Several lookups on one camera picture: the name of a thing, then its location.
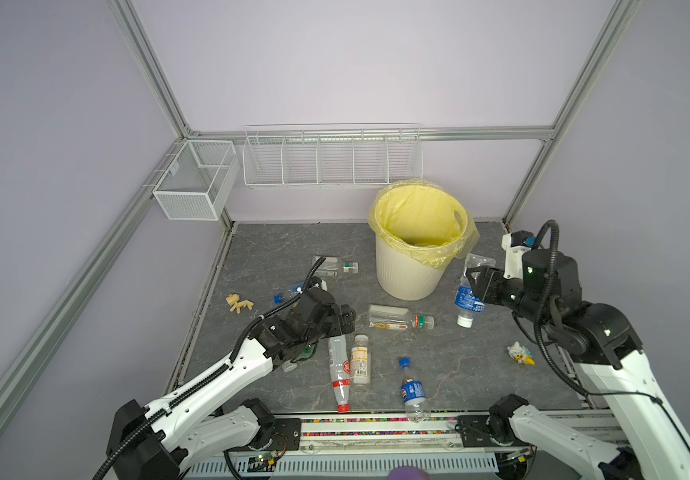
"purple object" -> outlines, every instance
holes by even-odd
[[[430,474],[417,467],[398,467],[388,474],[388,480],[430,480]]]

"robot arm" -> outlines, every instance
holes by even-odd
[[[551,248],[539,249],[551,227],[556,230]],[[572,389],[583,396],[605,394],[632,449],[618,451],[582,436],[516,396],[498,402],[507,408],[490,410],[492,425],[499,425],[490,435],[499,441],[515,436],[543,448],[588,478],[690,479],[690,437],[660,390],[638,334],[616,308],[582,301],[577,263],[558,252],[557,229],[551,221],[536,239],[526,231],[505,235],[505,270],[481,266],[465,274],[477,298],[534,323],[545,361]],[[544,348],[543,328],[590,379],[592,392],[556,367]]]
[[[119,480],[174,479],[228,448],[265,447],[274,417],[259,400],[248,400],[214,419],[207,417],[239,390],[284,362],[301,358],[308,346],[354,331],[354,319],[352,309],[337,305],[319,287],[303,291],[285,318],[257,317],[234,351],[196,378],[145,407],[132,400],[116,412],[108,460],[95,480],[110,466]]]

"yellow trash bag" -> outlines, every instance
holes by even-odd
[[[377,194],[369,226],[390,248],[443,272],[452,258],[465,258],[480,234],[473,216],[441,187],[415,178]]]

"wire shelf rack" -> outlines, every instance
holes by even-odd
[[[240,165],[228,140],[187,140],[153,195],[172,220],[219,220]]]
[[[422,177],[416,124],[252,125],[245,130],[248,187],[383,187]]]

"yellow toy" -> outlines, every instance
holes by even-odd
[[[532,360],[532,352],[518,342],[513,343],[508,347],[508,354],[510,355],[510,358],[518,363],[523,363],[525,365],[534,364],[534,360]]]
[[[230,311],[235,313],[241,313],[242,308],[252,310],[252,307],[254,307],[254,302],[250,300],[241,301],[241,297],[237,293],[229,294],[225,301],[230,305]]]

